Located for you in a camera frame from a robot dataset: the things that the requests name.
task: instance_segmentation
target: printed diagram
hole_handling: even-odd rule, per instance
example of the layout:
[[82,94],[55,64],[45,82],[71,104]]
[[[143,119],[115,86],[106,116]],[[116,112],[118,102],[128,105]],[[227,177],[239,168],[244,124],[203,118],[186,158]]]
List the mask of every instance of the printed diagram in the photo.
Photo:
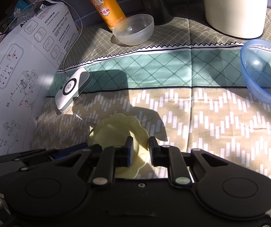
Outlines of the printed diagram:
[[58,58],[58,61],[57,61],[59,66],[60,66],[61,63],[62,63],[62,61],[63,61],[63,59],[64,59],[64,56],[65,56],[65,54],[62,52],[62,53],[60,54],[59,58]]
[[59,48],[58,45],[55,45],[55,46],[53,47],[53,50],[51,51],[50,54],[51,54],[51,57],[52,57],[53,59],[56,59],[56,58],[58,57],[59,53],[60,53],[60,48]]
[[51,47],[53,46],[54,44],[54,40],[52,37],[48,37],[45,41],[45,43],[43,44],[43,48],[48,52]]
[[24,27],[24,31],[27,32],[28,34],[33,33],[33,31],[37,28],[38,23],[35,22],[34,20],[31,20],[28,22],[28,24]]
[[23,49],[17,45],[10,45],[8,51],[0,62],[0,88],[6,88],[8,81],[23,55]]
[[47,31],[43,28],[43,27],[40,27],[38,29],[38,31],[36,32],[36,34],[33,36],[33,38],[38,42],[40,43],[43,38],[46,36],[47,34]]
[[20,125],[12,120],[11,124],[8,122],[4,123],[0,130],[0,154],[8,154],[10,147],[14,145],[15,142],[18,141],[18,134],[16,129],[19,129]]
[[11,93],[10,99],[13,102],[18,101],[19,106],[22,106],[22,103],[25,103],[27,107],[32,106],[33,101],[30,98],[26,98],[26,96],[32,93],[33,88],[35,87],[33,78],[38,79],[38,75],[34,70],[32,70],[31,73],[29,73],[29,71],[23,71],[17,80],[17,88],[13,93]]

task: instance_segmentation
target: white electronic device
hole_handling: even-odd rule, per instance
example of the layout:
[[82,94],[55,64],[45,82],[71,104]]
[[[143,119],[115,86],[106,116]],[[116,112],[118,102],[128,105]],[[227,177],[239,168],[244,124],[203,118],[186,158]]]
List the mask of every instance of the white electronic device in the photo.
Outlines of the white electronic device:
[[85,70],[85,68],[79,68],[61,88],[56,96],[55,102],[58,110],[64,112],[73,101],[85,90],[85,88],[91,83],[92,76]]

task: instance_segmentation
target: orange bottle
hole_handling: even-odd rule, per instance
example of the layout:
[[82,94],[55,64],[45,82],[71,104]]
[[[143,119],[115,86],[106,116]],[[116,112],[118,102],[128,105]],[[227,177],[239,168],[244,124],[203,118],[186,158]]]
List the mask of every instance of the orange bottle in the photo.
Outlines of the orange bottle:
[[116,24],[126,19],[125,14],[118,5],[116,0],[90,0],[96,10],[100,13],[101,17],[108,25],[110,30],[116,26]]

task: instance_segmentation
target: black cylinder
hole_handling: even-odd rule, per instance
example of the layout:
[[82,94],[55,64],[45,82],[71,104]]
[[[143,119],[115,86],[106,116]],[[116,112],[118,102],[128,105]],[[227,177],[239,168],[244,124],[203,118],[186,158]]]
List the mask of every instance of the black cylinder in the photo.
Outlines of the black cylinder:
[[141,0],[146,12],[150,14],[155,25],[163,25],[173,19],[169,0]]

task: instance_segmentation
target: bowl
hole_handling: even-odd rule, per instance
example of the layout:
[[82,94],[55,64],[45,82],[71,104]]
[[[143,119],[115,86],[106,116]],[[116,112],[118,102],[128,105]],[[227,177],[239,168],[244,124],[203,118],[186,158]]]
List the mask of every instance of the bowl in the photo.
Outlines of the bowl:
[[154,20],[149,14],[136,14],[120,21],[113,35],[123,44],[134,46],[146,42],[154,30]]
[[128,136],[133,138],[133,158],[130,167],[115,169],[116,178],[135,178],[149,157],[148,132],[134,116],[117,113],[101,120],[92,128],[87,144],[99,144],[102,149],[109,146],[124,146]]
[[271,105],[271,42],[261,39],[246,42],[240,60],[248,90],[261,102]]

